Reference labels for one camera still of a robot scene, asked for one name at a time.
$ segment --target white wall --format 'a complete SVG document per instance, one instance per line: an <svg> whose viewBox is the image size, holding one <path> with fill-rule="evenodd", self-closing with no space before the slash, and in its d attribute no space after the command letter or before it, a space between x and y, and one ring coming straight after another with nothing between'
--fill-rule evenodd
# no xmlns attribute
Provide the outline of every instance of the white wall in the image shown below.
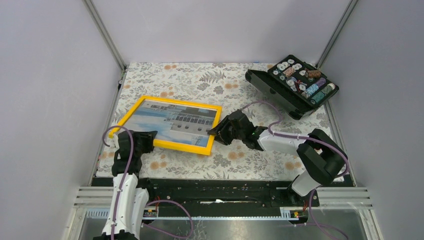
<svg viewBox="0 0 424 240"><path fill-rule="evenodd" d="M58 240L120 70L81 0L0 3L1 239Z"/></svg>
<svg viewBox="0 0 424 240"><path fill-rule="evenodd" d="M424 2L359 1L323 71L385 240L423 239Z"/></svg>
<svg viewBox="0 0 424 240"><path fill-rule="evenodd" d="M126 63L315 63L349 0L94 0Z"/></svg>

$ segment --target floral tablecloth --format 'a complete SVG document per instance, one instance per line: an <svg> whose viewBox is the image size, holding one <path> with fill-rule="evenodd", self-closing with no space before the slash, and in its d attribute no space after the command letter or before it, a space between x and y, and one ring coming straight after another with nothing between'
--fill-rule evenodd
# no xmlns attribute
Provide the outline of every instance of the floral tablecloth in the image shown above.
<svg viewBox="0 0 424 240"><path fill-rule="evenodd" d="M266 71L267 63L131 63L113 116L115 125L143 95L193 101L223 107L221 119L258 100L268 99L245 80L247 69ZM278 117L265 104L254 104L244 113L254 125L267 126ZM321 128L331 135L324 107L306 119L287 114L276 131L310 133ZM99 156L97 177L112 177L116 148L105 147ZM234 140L224 146L215 142L210 156L156 147L141 157L141 178L237 179L291 181L305 168L293 155L257 151Z"/></svg>

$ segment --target picture frame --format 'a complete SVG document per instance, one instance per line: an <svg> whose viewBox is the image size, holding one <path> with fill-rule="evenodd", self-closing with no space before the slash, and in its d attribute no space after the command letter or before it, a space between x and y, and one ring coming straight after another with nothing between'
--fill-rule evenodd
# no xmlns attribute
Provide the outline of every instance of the picture frame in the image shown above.
<svg viewBox="0 0 424 240"><path fill-rule="evenodd" d="M158 131L155 147L209 156L215 137L208 131L219 123L221 112L217 105L144 95L117 125L135 132ZM109 138L118 131L112 129Z"/></svg>

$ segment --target black case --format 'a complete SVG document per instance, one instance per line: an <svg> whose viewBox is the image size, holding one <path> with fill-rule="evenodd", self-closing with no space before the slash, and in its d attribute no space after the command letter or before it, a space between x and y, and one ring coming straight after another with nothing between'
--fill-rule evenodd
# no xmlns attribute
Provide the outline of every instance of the black case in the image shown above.
<svg viewBox="0 0 424 240"><path fill-rule="evenodd" d="M317 104L312 104L310 99L323 88L325 88L325 86L333 82L329 81L327 76L321 73L321 78L325 78L326 80L325 84L321 86L316 92L314 92L308 99L304 98L300 93L293 91L285 81L280 80L277 75L272 74L272 72L277 69L278 64L287 62L289 59L294 60L294 63L291 64L290 67L298 63L302 65L302 67L296 70L290 77L295 77L296 79L305 83L307 85L306 88L318 81L319 78L314 79L313 81L309 81L305 76L299 74L299 72L302 70L316 70L316 68L310 64L300 61L293 55L289 55L281 60L279 63L268 69L268 72L248 69L245 74L245 78L259 91L264 93L269 99L280 103L282 108L288 113L290 117L295 120L300 120L306 116L311 115L324 103L326 103L328 99L330 99L335 93L337 93L337 91L339 91L339 87L335 85L334 90L327 94L320 102Z"/></svg>

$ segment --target yellow picture frame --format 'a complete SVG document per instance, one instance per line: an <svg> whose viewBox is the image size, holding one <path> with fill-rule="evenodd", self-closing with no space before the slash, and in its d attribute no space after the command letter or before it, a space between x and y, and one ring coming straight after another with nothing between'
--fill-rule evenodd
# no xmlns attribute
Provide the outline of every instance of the yellow picture frame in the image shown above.
<svg viewBox="0 0 424 240"><path fill-rule="evenodd" d="M195 108L202 108L207 110L215 110L215 118L213 119L213 123L211 128L214 128L218 125L220 122L220 116L222 112L222 106L217 105L209 105L204 103L197 103L197 102L191 102L191 101L182 101L182 100L176 100L176 99L169 99L169 98L162 98L162 97L155 97L155 96L141 96L140 99L135 103L134 106L131 107L131 109L123 116L123 118L117 123L119 126L124 126L127 121L133 116L133 114L137 111L137 109L142 105L142 103L146 100L161 102L161 103L167 103L167 104L176 104L176 105L183 105L187 107L195 107ZM108 136L109 138L113 138L114 134L118 132L120 129L118 127L112 129ZM167 148L167 149L173 149L183 152L189 152L194 154L201 154L201 155L207 155L209 156L212 151L212 145L214 144L214 138L215 136L209 135L207 140L206 147L203 146L196 146L192 144L186 144L186 143L179 143L179 142L173 142L173 141L167 141L162 139L154 139L153 145L158 148Z"/></svg>

